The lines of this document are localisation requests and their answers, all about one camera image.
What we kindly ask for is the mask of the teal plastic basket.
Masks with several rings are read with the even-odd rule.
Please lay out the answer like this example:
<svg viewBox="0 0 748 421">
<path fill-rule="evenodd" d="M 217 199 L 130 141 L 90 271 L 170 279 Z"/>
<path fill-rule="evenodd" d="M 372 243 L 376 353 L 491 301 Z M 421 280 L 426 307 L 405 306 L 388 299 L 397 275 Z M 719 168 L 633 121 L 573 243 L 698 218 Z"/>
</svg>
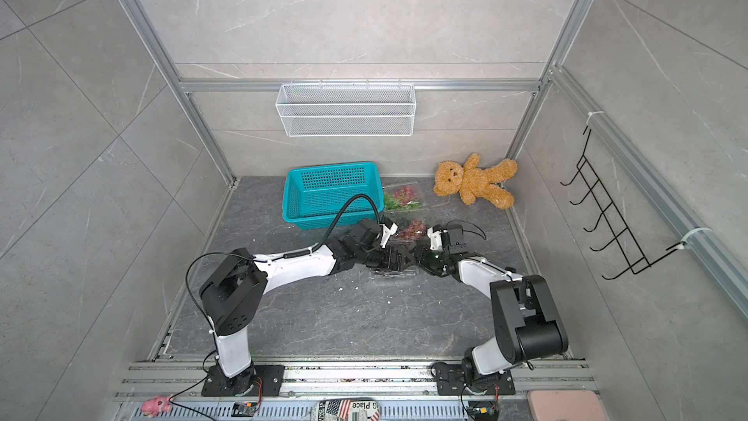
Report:
<svg viewBox="0 0 748 421">
<path fill-rule="evenodd" d="M 383 185 L 378 167 L 371 162 L 324 165 L 292 170 L 284 183 L 282 217 L 302 230 L 327 228 L 344 204 L 356 199 L 337 222 L 351 225 L 383 212 Z"/>
</svg>

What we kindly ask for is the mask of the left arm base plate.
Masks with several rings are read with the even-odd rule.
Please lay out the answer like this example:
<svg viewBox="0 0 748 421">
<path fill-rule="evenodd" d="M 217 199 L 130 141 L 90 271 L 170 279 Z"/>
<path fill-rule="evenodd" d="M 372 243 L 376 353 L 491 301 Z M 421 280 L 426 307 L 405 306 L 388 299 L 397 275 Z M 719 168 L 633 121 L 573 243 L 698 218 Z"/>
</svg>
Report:
<svg viewBox="0 0 748 421">
<path fill-rule="evenodd" d="M 211 366 L 201 391 L 203 397 L 278 397 L 284 381 L 284 366 L 255 366 L 235 377 L 224 374 L 219 364 Z"/>
</svg>

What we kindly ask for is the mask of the green grape bunch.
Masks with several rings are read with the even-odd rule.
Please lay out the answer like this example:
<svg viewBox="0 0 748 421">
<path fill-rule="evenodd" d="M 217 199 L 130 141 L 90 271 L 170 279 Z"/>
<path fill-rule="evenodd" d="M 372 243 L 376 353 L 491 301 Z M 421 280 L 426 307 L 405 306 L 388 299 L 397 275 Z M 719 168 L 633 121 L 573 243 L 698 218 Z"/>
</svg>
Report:
<svg viewBox="0 0 748 421">
<path fill-rule="evenodd" d="M 384 204 L 385 209 L 392 212 L 412 212 L 413 210 L 421 210 L 424 207 L 424 203 L 420 198 L 408 193 L 395 196 L 393 193 L 385 192 Z"/>
</svg>

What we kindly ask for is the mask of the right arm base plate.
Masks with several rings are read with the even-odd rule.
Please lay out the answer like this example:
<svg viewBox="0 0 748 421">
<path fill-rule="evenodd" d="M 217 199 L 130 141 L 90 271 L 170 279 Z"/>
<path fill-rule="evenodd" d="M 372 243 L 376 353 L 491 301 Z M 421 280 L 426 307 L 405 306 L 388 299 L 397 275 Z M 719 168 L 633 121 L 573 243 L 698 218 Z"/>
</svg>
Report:
<svg viewBox="0 0 748 421">
<path fill-rule="evenodd" d="M 516 393 L 512 374 L 508 370 L 490 375 L 465 371 L 461 364 L 435 362 L 430 365 L 430 375 L 436 382 L 440 396 L 494 395 L 510 396 Z"/>
</svg>

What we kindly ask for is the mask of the clear clamshell container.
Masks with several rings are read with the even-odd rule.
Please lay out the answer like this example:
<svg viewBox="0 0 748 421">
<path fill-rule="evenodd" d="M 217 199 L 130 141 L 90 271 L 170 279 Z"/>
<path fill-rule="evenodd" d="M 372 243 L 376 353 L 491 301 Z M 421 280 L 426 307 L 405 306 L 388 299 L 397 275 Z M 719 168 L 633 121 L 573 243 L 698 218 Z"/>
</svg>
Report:
<svg viewBox="0 0 748 421">
<path fill-rule="evenodd" d="M 386 212 L 416 212 L 427 206 L 422 189 L 416 182 L 385 186 L 383 198 Z"/>
<path fill-rule="evenodd" d="M 432 226 L 430 220 L 416 212 L 401 212 L 392 216 L 393 222 L 397 224 L 397 232 L 391 237 L 396 242 L 414 242 L 427 235 Z"/>
<path fill-rule="evenodd" d="M 419 277 L 419 272 L 415 268 L 408 268 L 401 271 L 370 269 L 370 281 L 374 287 L 403 287 L 415 282 Z"/>
</svg>

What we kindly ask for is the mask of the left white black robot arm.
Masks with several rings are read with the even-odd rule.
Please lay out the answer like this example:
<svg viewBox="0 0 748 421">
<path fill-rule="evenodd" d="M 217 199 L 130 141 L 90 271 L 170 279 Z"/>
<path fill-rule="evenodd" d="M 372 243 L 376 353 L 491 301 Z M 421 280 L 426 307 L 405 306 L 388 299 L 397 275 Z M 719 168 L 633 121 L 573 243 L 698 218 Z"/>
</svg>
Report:
<svg viewBox="0 0 748 421">
<path fill-rule="evenodd" d="M 252 255 L 246 249 L 224 253 L 224 261 L 199 290 L 203 313 L 210 325 L 222 374 L 233 379 L 252 366 L 247 326 L 264 294 L 309 278 L 325 277 L 361 264 L 400 272 L 415 264 L 405 243 L 391 241 L 397 224 L 363 219 L 333 237 L 327 230 L 321 243 L 306 249 Z"/>
</svg>

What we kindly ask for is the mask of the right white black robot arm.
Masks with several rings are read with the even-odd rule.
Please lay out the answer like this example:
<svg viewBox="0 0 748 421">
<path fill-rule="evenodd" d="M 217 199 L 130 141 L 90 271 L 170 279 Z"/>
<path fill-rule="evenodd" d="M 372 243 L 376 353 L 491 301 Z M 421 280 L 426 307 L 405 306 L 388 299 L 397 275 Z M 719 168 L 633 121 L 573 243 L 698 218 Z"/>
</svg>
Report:
<svg viewBox="0 0 748 421">
<path fill-rule="evenodd" d="M 451 276 L 491 301 L 494 336 L 467 350 L 462 362 L 467 383 L 568 351 L 569 337 L 545 278 L 521 275 L 474 253 L 461 225 L 429 229 L 413 255 L 432 276 Z"/>
</svg>

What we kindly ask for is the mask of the red grape bunch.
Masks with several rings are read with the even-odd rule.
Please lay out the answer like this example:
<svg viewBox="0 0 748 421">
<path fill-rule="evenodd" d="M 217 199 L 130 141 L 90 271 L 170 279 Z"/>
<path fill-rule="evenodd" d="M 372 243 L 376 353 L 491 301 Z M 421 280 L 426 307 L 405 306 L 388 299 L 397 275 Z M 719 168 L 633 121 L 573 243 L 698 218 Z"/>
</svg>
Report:
<svg viewBox="0 0 748 421">
<path fill-rule="evenodd" d="M 393 193 L 393 198 L 401 208 L 411 208 L 420 204 L 415 189 L 410 185 L 403 186 L 395 191 L 395 193 Z"/>
<path fill-rule="evenodd" d="M 418 240 L 428 232 L 428 226 L 422 220 L 412 220 L 405 228 L 399 230 L 397 237 L 403 241 Z"/>
</svg>

